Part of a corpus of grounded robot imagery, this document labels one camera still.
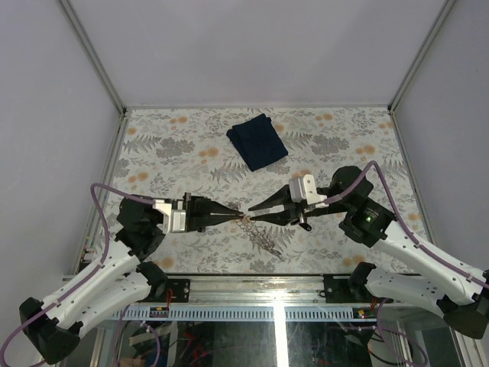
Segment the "steel disc with keyrings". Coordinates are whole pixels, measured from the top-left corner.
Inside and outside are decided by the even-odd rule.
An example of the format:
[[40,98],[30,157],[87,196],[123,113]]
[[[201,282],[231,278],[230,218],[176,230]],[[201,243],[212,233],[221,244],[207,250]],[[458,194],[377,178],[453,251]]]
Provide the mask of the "steel disc with keyrings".
[[283,261],[282,252],[276,248],[276,244],[267,234],[267,230],[258,227],[250,216],[243,216],[237,221],[237,225],[249,238],[253,249],[259,253],[267,252]]

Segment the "silver key black tag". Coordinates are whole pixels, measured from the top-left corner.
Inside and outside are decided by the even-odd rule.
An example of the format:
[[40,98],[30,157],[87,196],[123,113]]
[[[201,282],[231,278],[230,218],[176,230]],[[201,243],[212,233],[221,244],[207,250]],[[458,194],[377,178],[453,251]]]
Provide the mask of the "silver key black tag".
[[299,226],[307,232],[312,230],[312,226],[308,222],[299,222]]

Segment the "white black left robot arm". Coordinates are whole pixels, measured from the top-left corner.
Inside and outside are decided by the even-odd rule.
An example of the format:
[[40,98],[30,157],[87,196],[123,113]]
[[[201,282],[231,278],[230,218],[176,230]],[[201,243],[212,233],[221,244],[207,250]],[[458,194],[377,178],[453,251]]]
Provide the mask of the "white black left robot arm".
[[114,237],[105,237],[101,253],[52,294],[21,304],[23,333],[45,363],[57,364],[115,312],[138,301],[166,298],[168,277],[149,257],[167,234],[204,232],[242,216],[190,193],[181,199],[124,196],[117,216],[122,228]]

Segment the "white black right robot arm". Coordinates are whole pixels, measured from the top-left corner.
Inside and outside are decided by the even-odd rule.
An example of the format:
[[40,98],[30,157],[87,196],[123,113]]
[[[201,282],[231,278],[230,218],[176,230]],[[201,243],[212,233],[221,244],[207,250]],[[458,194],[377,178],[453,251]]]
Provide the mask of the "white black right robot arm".
[[317,187],[311,174],[293,178],[250,208],[256,212],[282,206],[283,211],[252,219],[309,231],[309,218],[344,214],[339,228],[350,240],[396,258],[417,273],[394,274],[362,261],[348,278],[354,300],[376,297],[408,303],[434,313],[462,335],[482,339],[488,325],[488,273],[416,235],[396,205],[386,208],[372,200],[374,186],[366,173],[356,166],[340,167],[327,187]]

